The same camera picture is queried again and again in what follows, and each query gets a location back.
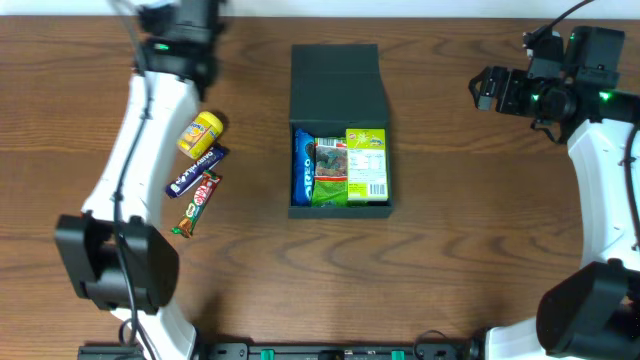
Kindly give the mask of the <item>yellow green carton box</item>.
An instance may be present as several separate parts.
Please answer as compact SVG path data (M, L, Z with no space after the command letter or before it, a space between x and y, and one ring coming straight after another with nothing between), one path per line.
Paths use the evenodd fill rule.
M346 145L348 201L387 201L385 130L349 128L346 130Z

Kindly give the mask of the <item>dark green folding box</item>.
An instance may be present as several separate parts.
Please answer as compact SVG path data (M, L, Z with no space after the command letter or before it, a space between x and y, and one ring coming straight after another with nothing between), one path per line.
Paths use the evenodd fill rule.
M384 219L394 210L391 114L375 44L296 44L291 47L289 148L295 131L337 137L349 128L385 131L388 199L366 206L288 204L290 219Z

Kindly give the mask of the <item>green snack bag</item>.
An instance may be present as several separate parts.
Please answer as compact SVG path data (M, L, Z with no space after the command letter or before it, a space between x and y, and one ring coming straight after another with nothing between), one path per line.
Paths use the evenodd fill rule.
M346 207L348 202L348 153L343 138L315 139L313 207Z

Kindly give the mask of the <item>blue Oreo cookie pack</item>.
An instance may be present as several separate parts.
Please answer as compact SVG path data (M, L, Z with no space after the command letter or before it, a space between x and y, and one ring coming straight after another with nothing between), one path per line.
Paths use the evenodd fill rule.
M315 176L315 138L303 129L294 133L293 160L292 204L309 206Z

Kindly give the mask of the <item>purple Dairy Milk bar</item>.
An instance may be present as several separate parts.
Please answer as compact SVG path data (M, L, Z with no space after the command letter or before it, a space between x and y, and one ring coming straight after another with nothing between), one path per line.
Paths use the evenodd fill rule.
M207 170L212 170L227 154L229 150L220 145L210 147L198 160L180 174L165 188L169 198L177 198L194 186Z

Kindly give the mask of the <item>red KitKat bar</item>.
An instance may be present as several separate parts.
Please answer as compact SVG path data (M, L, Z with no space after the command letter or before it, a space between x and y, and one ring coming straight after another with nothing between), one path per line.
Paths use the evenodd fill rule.
M204 209L221 180L221 176L209 170L204 172L202 181L196 188L193 198L188 204L184 215L179 223L171 229L173 234L181 235L184 238L192 237L198 220L202 216Z

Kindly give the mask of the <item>yellow plastic jar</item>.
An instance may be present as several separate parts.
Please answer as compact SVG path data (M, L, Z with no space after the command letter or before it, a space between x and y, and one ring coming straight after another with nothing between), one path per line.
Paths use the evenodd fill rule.
M180 135L177 148L197 160L217 141L223 130L224 124L216 115L200 112Z

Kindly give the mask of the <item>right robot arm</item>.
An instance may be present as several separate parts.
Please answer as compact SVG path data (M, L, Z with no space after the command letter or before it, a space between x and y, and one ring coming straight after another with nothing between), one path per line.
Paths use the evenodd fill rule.
M639 98L621 92L623 32L591 26L563 39L523 36L526 70L493 66L469 83L480 110L559 127L577 177L579 270L547 291L536 315L482 332L468 359L635 359L639 355Z

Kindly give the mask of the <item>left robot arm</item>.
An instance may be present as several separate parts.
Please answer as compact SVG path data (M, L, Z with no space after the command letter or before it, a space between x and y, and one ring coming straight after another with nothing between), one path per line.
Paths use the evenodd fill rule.
M196 328L174 293L179 257L160 231L176 141L197 115L216 72L224 25L217 0L167 1L113 10L134 50L126 111L106 166L77 215L54 239L72 288L120 321L114 345L82 359L194 359Z

